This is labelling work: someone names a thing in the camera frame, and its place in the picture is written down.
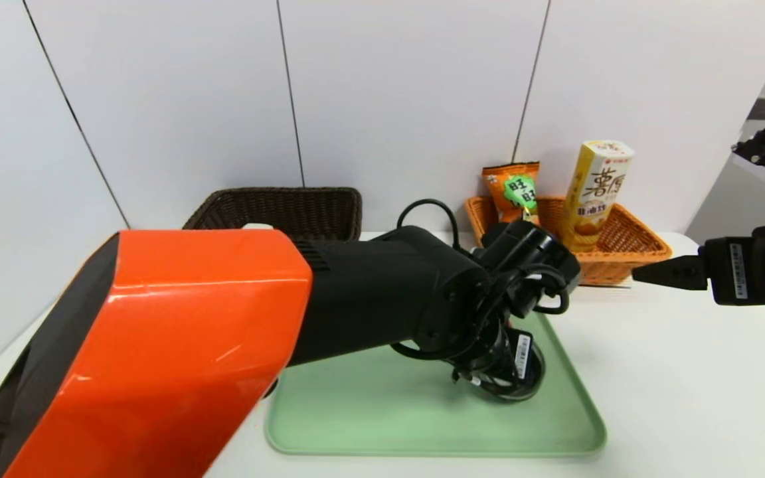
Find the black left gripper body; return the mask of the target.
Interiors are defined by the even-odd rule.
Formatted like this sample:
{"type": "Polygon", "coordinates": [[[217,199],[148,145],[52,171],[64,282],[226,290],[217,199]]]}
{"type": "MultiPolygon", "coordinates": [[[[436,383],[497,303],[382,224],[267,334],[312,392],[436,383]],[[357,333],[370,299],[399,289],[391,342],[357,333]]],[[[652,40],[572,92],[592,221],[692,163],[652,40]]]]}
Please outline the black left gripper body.
{"type": "Polygon", "coordinates": [[[492,348],[493,361],[485,370],[486,390],[534,390],[531,371],[532,335],[504,327],[492,348]]]}

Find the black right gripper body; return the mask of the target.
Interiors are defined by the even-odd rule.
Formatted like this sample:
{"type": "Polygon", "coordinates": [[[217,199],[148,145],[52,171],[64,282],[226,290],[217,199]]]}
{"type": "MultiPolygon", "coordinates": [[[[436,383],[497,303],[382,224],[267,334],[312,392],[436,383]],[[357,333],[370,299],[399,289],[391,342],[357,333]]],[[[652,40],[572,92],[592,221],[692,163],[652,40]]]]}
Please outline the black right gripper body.
{"type": "Polygon", "coordinates": [[[719,305],[765,305],[765,226],[749,236],[719,237],[699,248],[719,305]]]}

